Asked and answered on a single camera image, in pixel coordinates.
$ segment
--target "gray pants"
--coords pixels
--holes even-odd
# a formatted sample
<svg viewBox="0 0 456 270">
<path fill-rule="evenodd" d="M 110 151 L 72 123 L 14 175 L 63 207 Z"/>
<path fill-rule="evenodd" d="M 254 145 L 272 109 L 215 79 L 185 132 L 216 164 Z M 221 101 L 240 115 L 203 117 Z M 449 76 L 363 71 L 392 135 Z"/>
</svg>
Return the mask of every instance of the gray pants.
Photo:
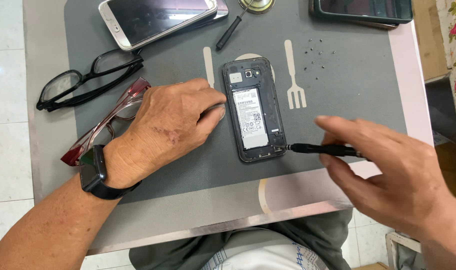
<svg viewBox="0 0 456 270">
<path fill-rule="evenodd" d="M 341 255 L 352 209 L 260 225 L 287 236 L 320 256 L 330 270 L 350 270 Z M 136 270 L 199 270 L 230 238 L 233 231 L 132 248 Z"/>
</svg>

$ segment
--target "hand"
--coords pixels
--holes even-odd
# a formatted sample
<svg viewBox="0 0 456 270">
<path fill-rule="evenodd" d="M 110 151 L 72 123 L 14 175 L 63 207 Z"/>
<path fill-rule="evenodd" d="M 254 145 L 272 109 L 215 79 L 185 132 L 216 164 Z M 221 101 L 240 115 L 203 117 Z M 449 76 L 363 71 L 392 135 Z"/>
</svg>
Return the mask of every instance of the hand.
<svg viewBox="0 0 456 270">
<path fill-rule="evenodd" d="M 205 79 L 148 89 L 135 120 L 104 149 L 110 187 L 130 187 L 205 142 L 226 102 Z"/>
<path fill-rule="evenodd" d="M 441 222 L 455 215 L 456 198 L 433 147 L 366 120 L 318 116 L 315 123 L 326 131 L 322 144 L 351 144 L 381 170 L 381 175 L 363 179 L 341 159 L 320 155 L 330 177 L 360 212 L 420 239 L 447 228 Z"/>
</svg>

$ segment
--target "samsung battery label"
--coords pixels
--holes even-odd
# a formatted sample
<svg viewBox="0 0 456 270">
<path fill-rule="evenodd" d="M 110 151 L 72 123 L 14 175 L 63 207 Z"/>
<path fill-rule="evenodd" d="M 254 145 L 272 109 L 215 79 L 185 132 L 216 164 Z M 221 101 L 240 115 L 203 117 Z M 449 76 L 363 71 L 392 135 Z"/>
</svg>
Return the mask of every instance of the samsung battery label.
<svg viewBox="0 0 456 270">
<path fill-rule="evenodd" d="M 268 145 L 268 136 L 263 121 L 260 100 L 256 88 L 233 93 L 243 146 L 251 149 Z"/>
</svg>

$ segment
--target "black screwdriver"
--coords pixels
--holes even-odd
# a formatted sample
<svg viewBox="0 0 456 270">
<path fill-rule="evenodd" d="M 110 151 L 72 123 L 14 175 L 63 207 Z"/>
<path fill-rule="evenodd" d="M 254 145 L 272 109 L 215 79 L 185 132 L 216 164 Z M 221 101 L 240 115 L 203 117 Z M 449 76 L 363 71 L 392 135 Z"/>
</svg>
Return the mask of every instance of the black screwdriver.
<svg viewBox="0 0 456 270">
<path fill-rule="evenodd" d="M 287 144 L 285 146 L 274 146 L 277 148 L 284 148 L 286 150 L 291 150 L 297 153 L 305 154 L 328 154 L 331 156 L 344 157 L 360 157 L 366 159 L 359 151 L 355 150 L 353 147 L 348 147 L 339 144 L 328 144 L 328 145 L 314 145 L 314 144 Z"/>
<path fill-rule="evenodd" d="M 240 24 L 240 22 L 242 21 L 243 15 L 245 15 L 245 12 L 253 4 L 254 1 L 255 0 L 252 0 L 250 2 L 250 4 L 246 6 L 245 10 L 243 10 L 242 15 L 236 16 L 235 21 L 231 24 L 231 26 L 228 28 L 228 30 L 225 32 L 225 34 L 223 34 L 223 36 L 221 37 L 220 41 L 218 41 L 218 43 L 216 44 L 216 48 L 218 50 L 223 49 L 223 47 L 225 46 L 226 42 L 230 39 L 231 34 L 233 34 L 233 31 L 235 31 L 235 29 L 238 26 L 238 24 Z"/>
</svg>

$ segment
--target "round metal object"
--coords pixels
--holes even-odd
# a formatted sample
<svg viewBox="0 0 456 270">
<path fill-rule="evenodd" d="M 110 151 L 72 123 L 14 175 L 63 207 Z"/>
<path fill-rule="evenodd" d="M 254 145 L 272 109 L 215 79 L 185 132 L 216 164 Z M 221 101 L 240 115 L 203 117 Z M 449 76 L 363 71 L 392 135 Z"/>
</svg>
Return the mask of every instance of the round metal object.
<svg viewBox="0 0 456 270">
<path fill-rule="evenodd" d="M 238 0 L 238 3 L 245 9 L 251 0 Z M 248 12 L 252 14 L 263 14 L 270 11 L 275 4 L 275 0 L 255 0 L 253 4 L 248 8 Z"/>
</svg>

